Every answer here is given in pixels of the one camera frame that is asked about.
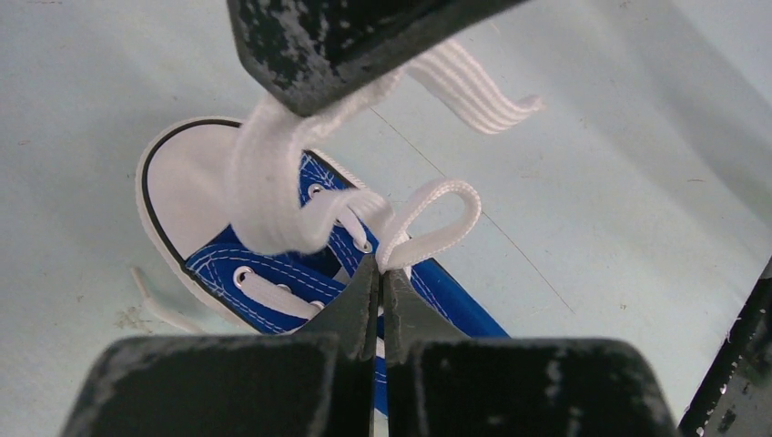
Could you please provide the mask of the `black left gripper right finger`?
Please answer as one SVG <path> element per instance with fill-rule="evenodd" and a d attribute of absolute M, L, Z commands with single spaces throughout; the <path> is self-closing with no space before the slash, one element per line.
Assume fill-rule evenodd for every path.
<path fill-rule="evenodd" d="M 392 436 L 675 436 L 646 359 L 613 339 L 472 338 L 381 279 Z"/>

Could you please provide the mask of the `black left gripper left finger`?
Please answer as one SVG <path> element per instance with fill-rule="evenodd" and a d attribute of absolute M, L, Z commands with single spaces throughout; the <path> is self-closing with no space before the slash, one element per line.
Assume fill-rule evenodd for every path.
<path fill-rule="evenodd" d="M 119 340 L 65 436 L 371 436 L 379 273 L 366 256 L 294 333 Z"/>

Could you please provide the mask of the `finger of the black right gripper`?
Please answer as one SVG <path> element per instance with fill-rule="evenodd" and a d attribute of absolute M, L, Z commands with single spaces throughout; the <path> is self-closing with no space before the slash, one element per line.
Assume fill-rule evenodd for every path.
<path fill-rule="evenodd" d="M 308 117 L 516 0 L 227 3 L 239 61 L 292 113 Z"/>

